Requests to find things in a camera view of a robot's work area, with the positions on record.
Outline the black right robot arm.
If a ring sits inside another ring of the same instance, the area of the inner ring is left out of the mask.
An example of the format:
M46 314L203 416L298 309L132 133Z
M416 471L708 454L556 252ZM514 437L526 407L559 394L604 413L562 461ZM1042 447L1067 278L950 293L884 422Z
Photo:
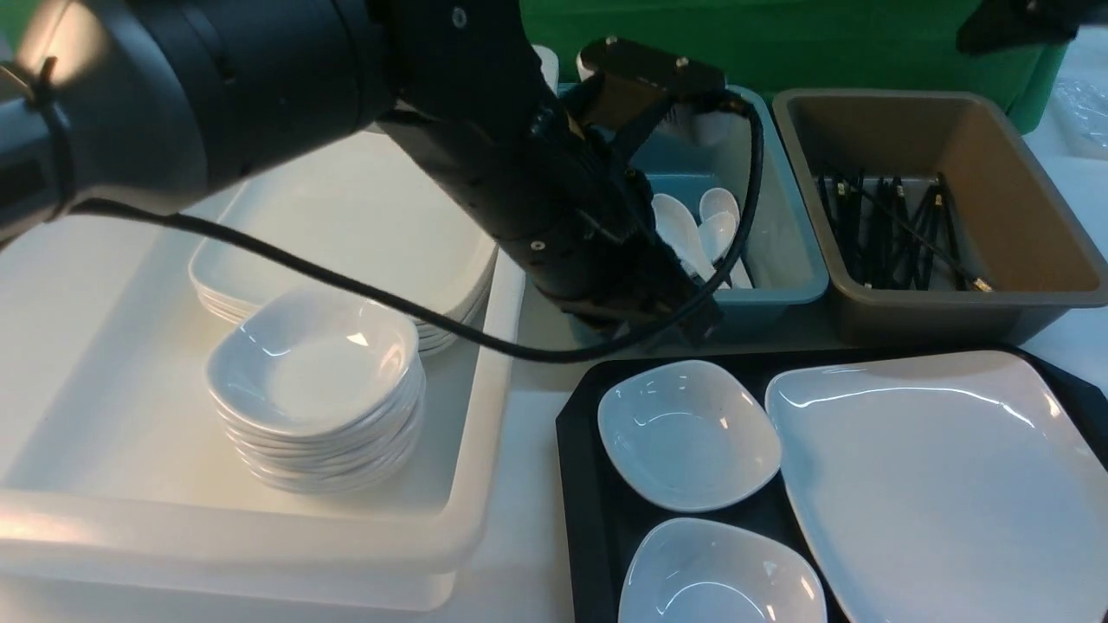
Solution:
M1104 27L1105 1L982 1L957 29L963 55L989 55L1009 48L1065 45L1085 25Z

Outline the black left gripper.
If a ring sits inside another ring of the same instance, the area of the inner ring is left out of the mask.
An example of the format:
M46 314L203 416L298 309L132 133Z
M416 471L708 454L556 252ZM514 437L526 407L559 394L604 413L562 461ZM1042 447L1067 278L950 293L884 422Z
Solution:
M548 302L598 337L661 321L701 292L649 227L644 175L578 137L545 83L471 88L439 112L401 106L377 123Z

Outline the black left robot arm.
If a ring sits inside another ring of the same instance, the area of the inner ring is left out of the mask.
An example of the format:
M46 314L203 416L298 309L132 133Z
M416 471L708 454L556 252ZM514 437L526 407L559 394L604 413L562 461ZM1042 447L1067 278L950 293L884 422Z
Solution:
M189 229L195 202L376 125L606 346L724 320L654 232L630 155L541 71L515 1L44 1L3 64L3 241L71 214Z

